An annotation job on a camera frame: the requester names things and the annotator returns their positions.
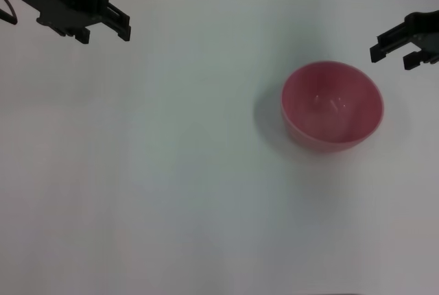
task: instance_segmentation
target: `bowl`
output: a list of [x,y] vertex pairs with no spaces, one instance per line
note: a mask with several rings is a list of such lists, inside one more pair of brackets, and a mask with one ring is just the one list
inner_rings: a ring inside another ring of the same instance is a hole
[[281,95],[288,133],[299,144],[337,152],[367,139],[383,119],[383,98],[359,69],[340,62],[315,62],[294,72]]

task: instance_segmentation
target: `white table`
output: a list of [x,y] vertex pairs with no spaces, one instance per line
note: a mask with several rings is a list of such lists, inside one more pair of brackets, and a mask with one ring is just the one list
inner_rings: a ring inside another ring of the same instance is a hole
[[[2,294],[437,294],[439,67],[368,49],[439,0],[111,1],[131,43],[61,38],[20,1],[0,23]],[[281,124],[316,60],[383,94],[345,153]]]

